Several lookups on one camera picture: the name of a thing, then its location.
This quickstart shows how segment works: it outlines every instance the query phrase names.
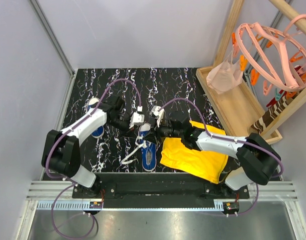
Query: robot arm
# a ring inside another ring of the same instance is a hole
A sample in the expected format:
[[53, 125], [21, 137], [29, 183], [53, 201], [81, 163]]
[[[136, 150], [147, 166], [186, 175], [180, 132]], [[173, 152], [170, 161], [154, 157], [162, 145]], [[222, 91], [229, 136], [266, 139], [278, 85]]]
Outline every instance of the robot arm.
[[238, 159], [241, 167], [233, 170], [225, 179], [225, 184], [229, 188], [238, 190], [250, 183], [266, 185], [273, 176], [278, 163], [272, 156], [238, 142], [240, 140], [255, 144], [280, 159], [280, 156], [260, 135], [252, 133], [248, 137], [225, 136], [226, 139], [230, 138], [233, 140], [229, 142], [215, 137], [221, 136], [219, 134], [212, 133], [209, 136], [206, 134], [205, 129], [193, 127], [189, 119], [183, 117], [183, 114], [180, 112], [171, 113], [170, 120], [166, 121], [163, 119], [163, 110], [158, 110], [159, 107], [157, 106], [151, 112], [152, 115], [156, 116], [156, 124], [151, 131], [152, 133], [146, 137], [146, 140], [158, 142], [163, 137], [178, 137], [181, 138], [181, 142], [189, 149], [213, 151]]
[[69, 177], [74, 182], [92, 189], [95, 193], [98, 192], [99, 178], [81, 165], [80, 145], [93, 131], [106, 123], [123, 132], [132, 131], [135, 125], [144, 124], [144, 115], [138, 112], [134, 112], [129, 120], [120, 119], [119, 114], [124, 108], [124, 104], [120, 97], [111, 97], [108, 102], [101, 103], [94, 113], [92, 111], [96, 104], [91, 105], [88, 112], [72, 125], [60, 131], [51, 130], [47, 134], [42, 166], [46, 166], [47, 157], [56, 140], [63, 133], [71, 130], [52, 154], [49, 169]]

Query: folded yellow fabric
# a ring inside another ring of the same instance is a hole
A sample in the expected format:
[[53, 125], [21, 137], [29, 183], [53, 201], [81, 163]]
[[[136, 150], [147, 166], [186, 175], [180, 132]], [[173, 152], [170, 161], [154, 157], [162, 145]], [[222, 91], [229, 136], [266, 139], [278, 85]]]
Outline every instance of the folded yellow fabric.
[[[190, 121], [197, 128], [204, 128], [199, 122]], [[207, 125], [212, 133], [226, 135], [224, 130]], [[161, 164], [188, 172], [218, 184], [219, 175], [227, 163], [228, 155], [213, 151], [190, 150], [181, 143], [180, 138], [166, 138], [163, 144]]]

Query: brown striped fabric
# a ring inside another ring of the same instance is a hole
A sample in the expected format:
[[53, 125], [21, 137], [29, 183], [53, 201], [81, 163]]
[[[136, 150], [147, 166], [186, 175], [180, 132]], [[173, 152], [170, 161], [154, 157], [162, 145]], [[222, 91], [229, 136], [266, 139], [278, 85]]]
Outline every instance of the brown striped fabric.
[[271, 106], [264, 115], [251, 125], [249, 132], [251, 133], [262, 133], [271, 122], [277, 118], [278, 115], [293, 101], [295, 96], [286, 99], [286, 96], [281, 97], [281, 99]]

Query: white wall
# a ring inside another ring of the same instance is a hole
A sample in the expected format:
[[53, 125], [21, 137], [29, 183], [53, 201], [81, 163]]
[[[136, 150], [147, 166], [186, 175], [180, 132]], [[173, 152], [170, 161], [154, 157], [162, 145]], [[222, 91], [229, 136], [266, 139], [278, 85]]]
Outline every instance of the white wall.
[[[306, 0], [294, 0], [292, 6], [299, 13], [306, 14]], [[284, 17], [278, 29], [283, 31], [288, 24], [289, 20]], [[295, 27], [292, 27], [289, 32], [295, 33]], [[299, 35], [295, 39], [306, 49], [305, 35]], [[295, 53], [293, 49], [290, 52], [289, 56]], [[265, 54], [272, 62], [276, 71], [281, 73], [280, 60], [274, 47], [272, 46], [265, 50]], [[270, 96], [264, 96], [262, 93], [262, 81], [263, 78], [258, 80], [255, 89], [260, 103], [265, 106], [274, 96], [274, 89], [271, 91]], [[278, 130], [282, 134], [283, 139], [275, 144], [274, 148], [282, 157], [282, 162], [285, 166], [284, 178], [293, 181], [306, 220], [306, 103], [282, 124]]]
[[[205, 67], [232, 0], [39, 0], [74, 68]], [[270, 24], [269, 1], [245, 1], [239, 23]]]
[[69, 75], [26, 0], [0, 0], [0, 240], [41, 174]]

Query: wooden frame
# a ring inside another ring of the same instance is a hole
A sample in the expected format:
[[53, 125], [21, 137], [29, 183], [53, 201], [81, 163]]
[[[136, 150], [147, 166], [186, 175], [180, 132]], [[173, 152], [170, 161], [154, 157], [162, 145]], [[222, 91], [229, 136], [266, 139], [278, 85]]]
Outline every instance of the wooden frame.
[[[299, 14], [284, 0], [269, 0], [281, 13], [292, 20]], [[196, 76], [210, 100], [224, 130], [228, 135], [247, 136], [249, 127], [257, 121], [264, 110], [246, 83], [242, 83], [223, 94], [217, 94], [206, 83], [206, 77], [213, 67], [219, 65], [223, 59], [231, 39], [244, 0], [234, 0], [229, 13], [226, 27], [217, 50], [213, 66], [199, 68]], [[306, 35], [306, 19], [301, 19], [295, 25]], [[306, 102], [306, 88], [286, 107], [286, 109], [260, 134], [269, 144], [282, 139], [277, 128], [285, 122], [296, 110]]]

